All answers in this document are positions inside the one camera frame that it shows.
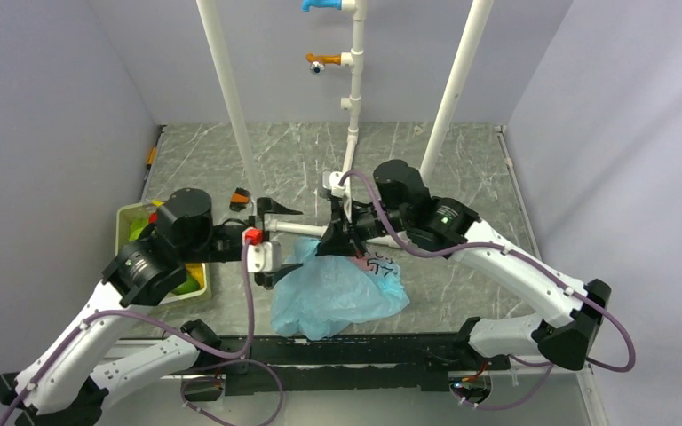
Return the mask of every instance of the floor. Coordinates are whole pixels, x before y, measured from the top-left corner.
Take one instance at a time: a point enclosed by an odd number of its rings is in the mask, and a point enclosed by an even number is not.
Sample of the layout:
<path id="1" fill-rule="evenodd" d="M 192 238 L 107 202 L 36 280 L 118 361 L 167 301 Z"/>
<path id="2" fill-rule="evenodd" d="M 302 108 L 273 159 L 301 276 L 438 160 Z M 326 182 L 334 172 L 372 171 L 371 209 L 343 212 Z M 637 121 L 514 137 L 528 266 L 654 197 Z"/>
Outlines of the floor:
<path id="1" fill-rule="evenodd" d="M 368 122 L 360 128 L 354 168 L 371 175 L 380 163 L 399 158 L 417 166 L 430 137 L 430 122 Z M 252 150 L 266 194 L 281 204 L 304 211 L 285 220 L 325 225 L 329 206 L 318 200 L 315 188 L 323 171 L 340 170 L 344 159 L 346 124 L 336 122 L 267 123 L 248 125 Z M 242 217 L 228 209 L 237 186 L 247 187 L 234 134 L 229 124 L 178 124 L 164 128 L 149 177 L 145 200 L 165 199 L 181 187 L 207 191 L 213 199 L 216 221 Z M 433 195 L 456 198 L 480 213 L 503 236 L 532 252 L 527 227 L 493 125 L 455 123 L 443 144 L 438 167 L 429 185 Z M 355 199 L 367 201 L 360 185 Z M 296 238 L 275 235 L 284 257 Z M 402 269 L 402 281 L 411 300 L 391 318 L 352 325 L 344 333 L 418 333 L 457 331 L 471 316 L 498 319 L 531 313 L 531 308 L 493 281 L 445 259 L 419 259 L 393 248 L 376 248 Z M 239 265 L 212 268 L 212 300 L 181 306 L 159 306 L 156 318 L 178 326 L 186 320 L 207 322 L 221 335 L 243 334 L 247 328 Z M 254 287 L 256 333 L 274 334 L 270 326 L 272 291 Z M 128 337 L 158 336 L 138 324 Z"/>

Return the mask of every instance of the gray marble surface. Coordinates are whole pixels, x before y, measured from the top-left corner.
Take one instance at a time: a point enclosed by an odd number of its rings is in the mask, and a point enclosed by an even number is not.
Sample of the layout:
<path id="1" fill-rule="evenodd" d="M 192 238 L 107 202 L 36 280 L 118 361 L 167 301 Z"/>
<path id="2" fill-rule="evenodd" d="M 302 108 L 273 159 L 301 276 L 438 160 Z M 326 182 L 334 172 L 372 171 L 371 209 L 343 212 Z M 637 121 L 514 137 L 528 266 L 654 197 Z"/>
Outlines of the gray marble surface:
<path id="1" fill-rule="evenodd" d="M 419 166 L 430 136 L 429 122 L 368 122 L 360 128 L 354 168 L 371 176 L 381 162 L 399 158 Z M 266 195 L 283 205 L 304 211 L 302 217 L 282 219 L 326 225 L 329 206 L 317 197 L 324 170 L 340 170 L 344 160 L 346 124 L 268 123 L 248 125 L 253 154 L 260 168 Z M 164 129 L 146 200 L 165 199 L 181 187 L 207 191 L 217 221 L 235 215 L 228 209 L 237 186 L 247 187 L 234 134 L 229 124 L 180 124 Z M 456 198 L 480 213 L 495 229 L 531 252 L 529 235 L 517 194 L 506 169 L 503 152 L 488 123 L 453 124 L 443 144 L 438 167 L 429 185 L 433 195 Z M 361 185 L 353 197 L 368 201 Z M 284 257 L 295 236 L 274 234 Z M 393 248 L 378 248 L 400 264 L 402 281 L 411 300 L 391 318 L 356 324 L 344 333 L 416 333 L 456 331 L 471 316 L 498 319 L 530 313 L 531 308 L 493 281 L 466 266 L 445 259 L 419 259 Z M 177 327 L 186 320 L 207 322 L 218 334 L 243 334 L 247 328 L 239 265 L 214 264 L 213 298 L 175 307 L 159 306 L 153 315 Z M 256 332 L 274 334 L 270 326 L 273 292 L 253 287 Z M 157 336 L 146 324 L 128 336 Z"/>

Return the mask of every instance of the blue plastic bag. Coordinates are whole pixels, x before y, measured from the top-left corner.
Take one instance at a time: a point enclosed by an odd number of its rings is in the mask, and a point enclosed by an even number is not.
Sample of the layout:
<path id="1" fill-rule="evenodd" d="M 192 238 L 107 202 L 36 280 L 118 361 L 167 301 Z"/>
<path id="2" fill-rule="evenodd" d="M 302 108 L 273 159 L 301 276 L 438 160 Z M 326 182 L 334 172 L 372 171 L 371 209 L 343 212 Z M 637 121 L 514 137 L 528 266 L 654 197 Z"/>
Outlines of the blue plastic bag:
<path id="1" fill-rule="evenodd" d="M 372 255 L 317 257 L 318 243 L 299 237 L 286 259 L 288 264 L 304 265 L 275 287 L 271 326 L 277 334 L 300 333 L 320 340 L 351 323 L 390 317 L 409 304 L 401 268 L 393 260 Z"/>

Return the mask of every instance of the blue faucet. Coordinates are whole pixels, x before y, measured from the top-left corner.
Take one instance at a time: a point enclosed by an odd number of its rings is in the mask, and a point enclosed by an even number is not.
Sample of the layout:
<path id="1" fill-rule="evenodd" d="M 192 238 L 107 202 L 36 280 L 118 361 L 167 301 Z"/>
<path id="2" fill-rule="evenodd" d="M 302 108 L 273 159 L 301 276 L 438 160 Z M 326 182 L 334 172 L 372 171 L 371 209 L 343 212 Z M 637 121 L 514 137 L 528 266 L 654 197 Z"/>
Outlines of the blue faucet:
<path id="1" fill-rule="evenodd" d="M 304 0 L 302 2 L 302 12 L 309 12 L 312 7 L 335 7 L 341 10 L 341 0 Z"/>

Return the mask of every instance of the white wall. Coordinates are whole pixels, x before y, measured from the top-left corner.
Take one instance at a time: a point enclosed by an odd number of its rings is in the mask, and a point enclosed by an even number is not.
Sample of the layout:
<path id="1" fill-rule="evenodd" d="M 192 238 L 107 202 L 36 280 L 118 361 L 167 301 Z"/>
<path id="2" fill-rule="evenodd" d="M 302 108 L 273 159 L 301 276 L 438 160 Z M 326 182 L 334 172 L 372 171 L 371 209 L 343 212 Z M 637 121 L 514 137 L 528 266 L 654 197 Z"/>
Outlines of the white wall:
<path id="1" fill-rule="evenodd" d="M 227 122 L 194 0 L 88 0 L 159 123 Z M 572 0 L 498 0 L 455 121 L 505 123 Z M 218 0 L 249 121 L 348 120 L 348 69 L 313 76 L 305 55 L 348 51 L 351 17 L 301 0 Z M 363 121 L 432 121 L 470 2 L 369 0 Z"/>
<path id="2" fill-rule="evenodd" d="M 613 287 L 613 425 L 682 424 L 682 2 L 576 0 L 509 122 L 546 260 Z M 593 354 L 625 362 L 603 327 Z"/>
<path id="3" fill-rule="evenodd" d="M 154 142 L 84 0 L 0 1 L 0 373 L 35 360 L 90 294 Z"/>

